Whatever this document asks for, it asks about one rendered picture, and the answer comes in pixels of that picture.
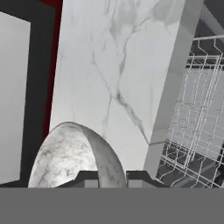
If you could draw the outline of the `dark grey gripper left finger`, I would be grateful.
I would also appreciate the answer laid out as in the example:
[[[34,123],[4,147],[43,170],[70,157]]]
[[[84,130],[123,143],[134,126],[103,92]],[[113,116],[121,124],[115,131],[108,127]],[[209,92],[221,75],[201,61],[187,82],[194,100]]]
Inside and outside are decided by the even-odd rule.
[[[98,188],[99,179],[98,171],[80,171],[73,180],[60,185],[59,188]]]

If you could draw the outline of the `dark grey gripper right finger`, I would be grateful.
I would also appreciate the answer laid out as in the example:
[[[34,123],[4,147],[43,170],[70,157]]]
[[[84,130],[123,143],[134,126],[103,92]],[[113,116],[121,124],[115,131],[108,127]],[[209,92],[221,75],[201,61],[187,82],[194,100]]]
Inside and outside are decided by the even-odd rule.
[[[147,171],[126,171],[128,188],[167,188],[167,185],[152,179]]]

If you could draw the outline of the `white marble bowl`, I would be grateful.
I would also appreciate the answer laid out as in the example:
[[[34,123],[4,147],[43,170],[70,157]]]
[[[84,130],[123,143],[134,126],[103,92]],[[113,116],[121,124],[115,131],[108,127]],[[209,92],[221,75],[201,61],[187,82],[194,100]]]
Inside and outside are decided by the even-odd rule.
[[[55,188],[96,171],[101,188],[124,188],[122,164],[109,143],[77,122],[55,126],[41,144],[31,169],[30,188]]]

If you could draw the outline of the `grey panel with dark frame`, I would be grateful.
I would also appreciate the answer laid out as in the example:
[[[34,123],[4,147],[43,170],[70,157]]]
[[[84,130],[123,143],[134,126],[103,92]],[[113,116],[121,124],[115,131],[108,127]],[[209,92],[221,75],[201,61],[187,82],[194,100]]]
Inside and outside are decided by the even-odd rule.
[[[27,180],[43,138],[55,9],[0,0],[0,185]]]

